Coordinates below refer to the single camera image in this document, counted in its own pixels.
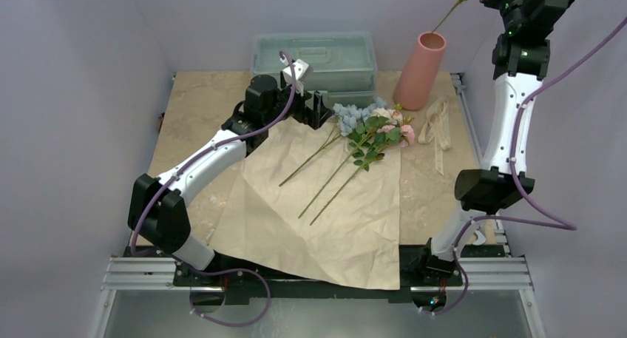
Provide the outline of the beige ribbon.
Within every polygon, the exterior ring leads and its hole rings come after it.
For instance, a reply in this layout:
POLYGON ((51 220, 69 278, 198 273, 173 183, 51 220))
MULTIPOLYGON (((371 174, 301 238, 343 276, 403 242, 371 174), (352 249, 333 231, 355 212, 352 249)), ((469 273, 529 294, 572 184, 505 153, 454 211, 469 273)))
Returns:
POLYGON ((437 99, 428 107, 425 122, 418 134, 419 144, 433 143, 434 167, 442 177, 445 176, 444 152, 452 146, 449 116, 449 100, 437 99))

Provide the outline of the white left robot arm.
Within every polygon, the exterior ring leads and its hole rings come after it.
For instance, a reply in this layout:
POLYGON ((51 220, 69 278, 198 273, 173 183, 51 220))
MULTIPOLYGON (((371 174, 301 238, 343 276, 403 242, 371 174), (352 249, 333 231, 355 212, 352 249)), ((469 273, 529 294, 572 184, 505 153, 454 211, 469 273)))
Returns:
POLYGON ((190 265, 201 285, 214 284, 220 278, 217 255, 192 234, 188 205, 218 175, 258 148, 274 124, 293 118, 319 129, 332 115, 318 92, 300 92, 271 75, 253 77, 244 99, 208 143, 169 171, 136 179, 128 227, 134 236, 190 265))

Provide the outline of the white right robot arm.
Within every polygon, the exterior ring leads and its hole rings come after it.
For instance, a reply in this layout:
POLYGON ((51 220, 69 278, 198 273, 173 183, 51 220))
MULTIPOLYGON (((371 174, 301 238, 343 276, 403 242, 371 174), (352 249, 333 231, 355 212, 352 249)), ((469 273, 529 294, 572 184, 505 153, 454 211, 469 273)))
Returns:
POLYGON ((432 284, 453 274, 458 268, 455 256, 480 222, 492 219, 534 189, 534 179, 526 175, 526 142, 534 102, 548 71, 547 37, 574 1, 480 0, 500 13, 504 25, 492 51, 495 111, 491 133, 480 166, 458 173, 455 214, 443 231, 428 240, 415 263, 421 282, 432 284))

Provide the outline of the orange wrapping paper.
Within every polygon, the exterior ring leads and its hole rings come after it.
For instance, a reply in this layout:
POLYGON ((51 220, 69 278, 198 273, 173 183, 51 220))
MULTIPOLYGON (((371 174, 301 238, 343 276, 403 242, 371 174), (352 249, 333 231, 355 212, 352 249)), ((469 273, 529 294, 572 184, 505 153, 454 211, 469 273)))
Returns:
POLYGON ((400 281, 401 151, 360 173, 312 226, 314 215, 348 178, 348 164, 301 218, 300 211, 328 179, 347 141, 340 138, 283 186, 325 141, 330 124, 313 130, 293 120, 278 123, 268 139, 238 166, 209 245, 217 252, 289 274, 338 285, 396 290, 400 281))

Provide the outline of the pink peony flower stem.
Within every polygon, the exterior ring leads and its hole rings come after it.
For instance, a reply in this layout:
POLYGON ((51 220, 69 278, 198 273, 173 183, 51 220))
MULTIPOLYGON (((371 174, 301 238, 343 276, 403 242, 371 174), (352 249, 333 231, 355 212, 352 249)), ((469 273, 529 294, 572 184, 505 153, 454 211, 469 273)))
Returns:
POLYGON ((369 172, 373 163, 384 160, 388 149, 413 145, 416 142, 416 134, 411 126, 412 121, 413 117, 405 116, 398 110, 391 112, 388 109, 380 109, 366 121, 358 122, 357 128, 344 137, 348 140, 348 155, 317 190, 299 216, 302 217, 309 210, 322 192, 331 184, 331 181, 349 163, 354 165, 354 170, 313 216, 309 223, 311 226, 318 221, 348 184, 353 182, 360 173, 369 172))

